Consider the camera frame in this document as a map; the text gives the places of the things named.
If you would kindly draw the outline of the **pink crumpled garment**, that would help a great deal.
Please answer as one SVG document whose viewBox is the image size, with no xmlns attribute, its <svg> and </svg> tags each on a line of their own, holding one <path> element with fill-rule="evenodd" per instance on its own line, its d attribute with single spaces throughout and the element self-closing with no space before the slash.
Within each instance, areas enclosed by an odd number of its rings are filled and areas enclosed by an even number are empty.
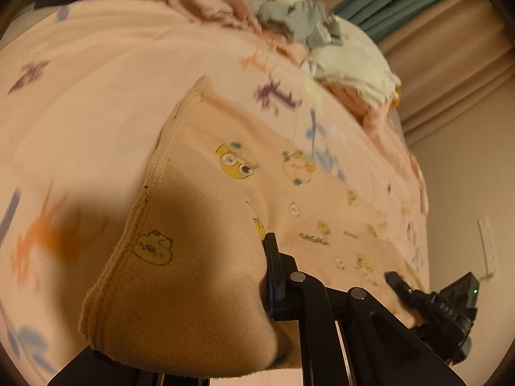
<svg viewBox="0 0 515 386">
<path fill-rule="evenodd" d="M 244 0 L 156 0 L 186 17 L 190 23 L 212 23 L 262 34 L 262 27 Z"/>
</svg>

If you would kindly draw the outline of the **white goose plush toy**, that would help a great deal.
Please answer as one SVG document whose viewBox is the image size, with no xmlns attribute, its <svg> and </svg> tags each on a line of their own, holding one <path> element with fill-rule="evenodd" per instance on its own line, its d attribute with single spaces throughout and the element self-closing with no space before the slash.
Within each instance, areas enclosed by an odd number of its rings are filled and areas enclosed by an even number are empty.
<svg viewBox="0 0 515 386">
<path fill-rule="evenodd" d="M 308 50 L 306 70 L 318 81 L 354 90 L 367 105 L 394 109 L 401 80 L 378 46 L 358 26 L 326 10 L 320 0 L 266 0 L 257 11 L 263 27 Z"/>
</svg>

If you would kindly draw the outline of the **peach cartoon print baby garment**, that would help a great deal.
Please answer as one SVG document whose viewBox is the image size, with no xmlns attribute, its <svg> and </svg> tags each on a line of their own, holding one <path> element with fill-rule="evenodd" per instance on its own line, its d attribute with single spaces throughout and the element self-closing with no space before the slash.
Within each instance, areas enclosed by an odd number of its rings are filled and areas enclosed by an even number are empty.
<svg viewBox="0 0 515 386">
<path fill-rule="evenodd" d="M 200 78 L 168 117 L 139 198 L 86 295 L 80 333 L 110 358 L 170 374 L 237 377 L 298 367 L 291 322 L 267 313 L 263 240 L 333 289 L 362 286 L 417 315 L 382 278 L 427 275 L 427 194 L 394 131 L 386 152 L 337 103 L 277 129 L 252 99 Z"/>
</svg>

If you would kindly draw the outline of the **pink beige curtain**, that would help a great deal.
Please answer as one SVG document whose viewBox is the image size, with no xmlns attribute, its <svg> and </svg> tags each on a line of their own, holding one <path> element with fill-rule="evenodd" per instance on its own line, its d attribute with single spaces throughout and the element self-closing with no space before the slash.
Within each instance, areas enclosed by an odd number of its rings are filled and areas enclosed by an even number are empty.
<svg viewBox="0 0 515 386">
<path fill-rule="evenodd" d="M 333 9 L 343 0 L 321 0 Z M 411 145 L 514 75 L 514 0 L 441 0 L 377 43 L 400 77 Z"/>
</svg>

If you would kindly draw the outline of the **grey small garment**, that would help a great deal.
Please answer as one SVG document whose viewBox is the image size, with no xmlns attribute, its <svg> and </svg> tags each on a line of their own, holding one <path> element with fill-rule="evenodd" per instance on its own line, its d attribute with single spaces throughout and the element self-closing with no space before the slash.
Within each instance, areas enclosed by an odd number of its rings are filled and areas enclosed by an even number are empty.
<svg viewBox="0 0 515 386">
<path fill-rule="evenodd" d="M 304 0 L 293 5 L 269 1 L 261 6 L 257 18 L 264 28 L 283 33 L 290 42 L 304 44 L 309 51 L 343 44 L 340 23 L 326 12 L 321 1 Z"/>
</svg>

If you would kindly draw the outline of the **white folded garment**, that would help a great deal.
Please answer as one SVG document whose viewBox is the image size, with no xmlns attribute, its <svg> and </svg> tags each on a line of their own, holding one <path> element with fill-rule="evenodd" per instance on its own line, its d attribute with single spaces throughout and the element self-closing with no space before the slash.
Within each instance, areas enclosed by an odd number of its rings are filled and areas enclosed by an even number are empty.
<svg viewBox="0 0 515 386">
<path fill-rule="evenodd" d="M 401 80 L 380 52 L 329 45 L 313 50 L 303 66 L 320 82 L 356 90 L 374 109 L 400 99 Z"/>
</svg>

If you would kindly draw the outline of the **white wall socket strip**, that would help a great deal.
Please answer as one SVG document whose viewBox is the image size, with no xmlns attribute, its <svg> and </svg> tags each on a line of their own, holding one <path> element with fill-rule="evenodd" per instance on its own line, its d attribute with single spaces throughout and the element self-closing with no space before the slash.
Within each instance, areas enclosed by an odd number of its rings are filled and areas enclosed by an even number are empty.
<svg viewBox="0 0 515 386">
<path fill-rule="evenodd" d="M 486 270 L 486 280 L 494 280 L 499 276 L 499 259 L 494 238 L 494 231 L 488 216 L 477 219 L 477 226 L 480 233 L 484 263 Z"/>
</svg>

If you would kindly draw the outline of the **pink printed bed blanket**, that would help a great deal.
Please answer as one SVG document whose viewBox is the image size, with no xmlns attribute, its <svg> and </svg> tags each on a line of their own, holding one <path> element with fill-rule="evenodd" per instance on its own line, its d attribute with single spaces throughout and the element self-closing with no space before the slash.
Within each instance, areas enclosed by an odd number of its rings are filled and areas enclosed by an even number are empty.
<svg viewBox="0 0 515 386">
<path fill-rule="evenodd" d="M 387 106 L 319 84 L 294 51 L 259 35 L 190 23 L 142 0 L 50 14 L 1 51 L 1 343 L 29 384 L 47 384 L 90 345 L 80 333 L 86 295 L 123 234 L 168 117 L 200 78 L 252 99 L 273 129 L 295 113 L 329 115 L 337 103 L 386 152 L 388 131 L 401 140 Z M 290 385 L 297 369 L 247 376 Z"/>
</svg>

